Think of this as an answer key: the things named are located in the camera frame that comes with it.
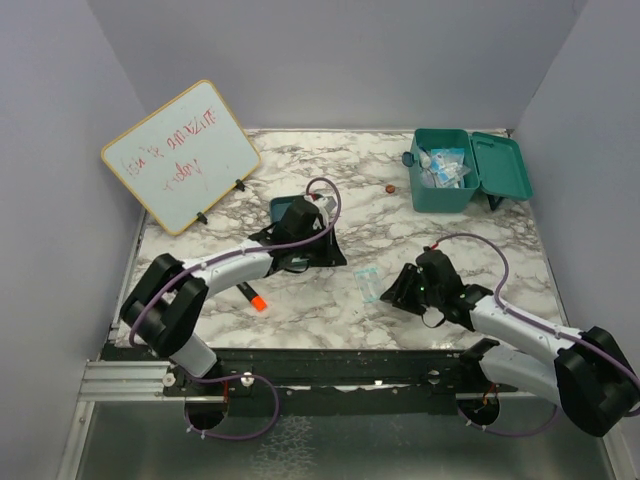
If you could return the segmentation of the blue alcohol pad sachets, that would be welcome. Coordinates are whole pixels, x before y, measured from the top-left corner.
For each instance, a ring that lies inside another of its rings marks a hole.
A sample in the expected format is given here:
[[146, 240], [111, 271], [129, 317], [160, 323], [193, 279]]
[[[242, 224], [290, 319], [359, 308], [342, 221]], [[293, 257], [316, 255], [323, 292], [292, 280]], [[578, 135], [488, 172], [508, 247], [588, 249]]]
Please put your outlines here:
[[463, 148], [432, 149], [427, 153], [427, 172], [436, 188], [461, 188], [470, 168], [464, 164]]

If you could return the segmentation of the teal plaster sheet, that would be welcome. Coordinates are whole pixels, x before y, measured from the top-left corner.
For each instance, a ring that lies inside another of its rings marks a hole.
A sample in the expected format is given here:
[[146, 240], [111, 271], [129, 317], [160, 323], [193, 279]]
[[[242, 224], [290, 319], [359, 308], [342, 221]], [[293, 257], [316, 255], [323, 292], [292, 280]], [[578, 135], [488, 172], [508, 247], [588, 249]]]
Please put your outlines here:
[[377, 301], [384, 287], [376, 267], [367, 267], [354, 272], [354, 279], [364, 303]]

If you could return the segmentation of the teal divided tray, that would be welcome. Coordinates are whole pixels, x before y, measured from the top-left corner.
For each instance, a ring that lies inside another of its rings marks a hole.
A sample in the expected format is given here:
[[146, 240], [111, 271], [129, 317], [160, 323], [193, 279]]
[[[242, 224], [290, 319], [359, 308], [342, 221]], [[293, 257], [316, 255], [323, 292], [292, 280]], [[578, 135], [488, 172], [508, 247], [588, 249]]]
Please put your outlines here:
[[279, 222], [289, 206], [298, 198], [298, 195], [275, 197], [269, 202], [269, 216], [272, 223]]

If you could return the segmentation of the yellow framed whiteboard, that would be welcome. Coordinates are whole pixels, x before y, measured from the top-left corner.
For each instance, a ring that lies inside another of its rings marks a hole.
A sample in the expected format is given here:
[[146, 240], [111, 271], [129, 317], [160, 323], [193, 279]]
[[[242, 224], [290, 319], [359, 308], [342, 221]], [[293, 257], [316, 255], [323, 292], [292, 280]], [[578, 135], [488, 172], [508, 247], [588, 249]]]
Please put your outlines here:
[[103, 147], [101, 158], [176, 236], [261, 163], [214, 84], [201, 80]]

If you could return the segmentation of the black orange highlighter marker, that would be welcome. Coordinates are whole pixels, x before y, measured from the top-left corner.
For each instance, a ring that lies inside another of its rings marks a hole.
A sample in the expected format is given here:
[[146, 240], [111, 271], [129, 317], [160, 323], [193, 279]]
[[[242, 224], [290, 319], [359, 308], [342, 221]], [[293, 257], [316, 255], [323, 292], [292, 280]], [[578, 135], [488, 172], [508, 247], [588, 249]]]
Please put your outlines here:
[[257, 311], [262, 312], [267, 308], [263, 298], [247, 282], [238, 284], [237, 288]]

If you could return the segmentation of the teal medicine kit box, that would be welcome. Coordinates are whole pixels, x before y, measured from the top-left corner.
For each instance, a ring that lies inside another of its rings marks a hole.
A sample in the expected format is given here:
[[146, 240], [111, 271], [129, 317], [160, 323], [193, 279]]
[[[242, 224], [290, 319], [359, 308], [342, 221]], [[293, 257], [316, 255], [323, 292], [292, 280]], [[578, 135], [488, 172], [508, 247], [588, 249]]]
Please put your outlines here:
[[[432, 149], [463, 148], [470, 172], [461, 188], [436, 188], [419, 163]], [[518, 144], [509, 138], [462, 129], [418, 129], [402, 154], [409, 170], [412, 205], [420, 213], [459, 213], [477, 192], [487, 195], [491, 209], [504, 199], [527, 201], [533, 196]]]

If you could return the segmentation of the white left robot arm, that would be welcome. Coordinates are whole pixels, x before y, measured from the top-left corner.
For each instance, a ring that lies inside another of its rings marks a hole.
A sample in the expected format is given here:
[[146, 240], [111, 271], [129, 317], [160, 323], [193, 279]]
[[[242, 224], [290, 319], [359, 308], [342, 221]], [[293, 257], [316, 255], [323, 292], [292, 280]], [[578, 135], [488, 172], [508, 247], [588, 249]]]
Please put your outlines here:
[[221, 371], [216, 353], [195, 333], [205, 301], [298, 264], [346, 265], [334, 230], [339, 213], [333, 196], [296, 196], [279, 221], [234, 249], [191, 261], [162, 254], [123, 302], [119, 318], [153, 353], [184, 369], [195, 392], [210, 394], [220, 385]]

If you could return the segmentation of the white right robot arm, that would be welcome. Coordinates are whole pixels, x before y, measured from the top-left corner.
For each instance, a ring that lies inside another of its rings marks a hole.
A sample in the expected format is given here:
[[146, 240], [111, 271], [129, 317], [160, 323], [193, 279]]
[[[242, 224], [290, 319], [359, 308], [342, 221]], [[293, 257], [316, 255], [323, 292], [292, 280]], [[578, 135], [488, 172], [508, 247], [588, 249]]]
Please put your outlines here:
[[514, 309], [494, 291], [464, 283], [439, 250], [425, 249], [405, 264], [381, 299], [416, 315], [434, 308], [444, 321], [483, 334], [459, 367], [469, 390], [491, 383], [524, 390], [595, 437], [639, 410], [639, 378], [608, 331], [580, 331]]

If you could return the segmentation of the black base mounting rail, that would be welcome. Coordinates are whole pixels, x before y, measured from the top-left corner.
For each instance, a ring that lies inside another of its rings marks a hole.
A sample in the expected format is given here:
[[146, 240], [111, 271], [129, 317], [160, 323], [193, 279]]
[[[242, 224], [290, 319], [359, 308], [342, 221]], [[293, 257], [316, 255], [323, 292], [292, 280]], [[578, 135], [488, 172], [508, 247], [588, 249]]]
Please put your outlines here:
[[204, 379], [172, 368], [171, 399], [233, 416], [453, 415], [490, 383], [465, 350], [218, 350]]

